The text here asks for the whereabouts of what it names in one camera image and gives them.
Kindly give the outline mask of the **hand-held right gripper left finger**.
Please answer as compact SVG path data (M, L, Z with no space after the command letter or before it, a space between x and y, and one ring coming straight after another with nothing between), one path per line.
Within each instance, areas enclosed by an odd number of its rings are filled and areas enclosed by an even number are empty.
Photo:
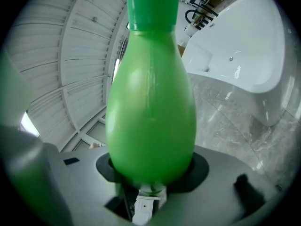
M60 153L29 133L1 127L0 163L36 225L131 225L105 147Z

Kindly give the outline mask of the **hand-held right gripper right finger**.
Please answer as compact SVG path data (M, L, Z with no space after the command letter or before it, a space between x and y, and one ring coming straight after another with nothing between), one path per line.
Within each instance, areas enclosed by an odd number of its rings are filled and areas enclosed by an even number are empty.
M276 187L241 160L196 146L185 174L167 187L152 226L256 226L280 198Z

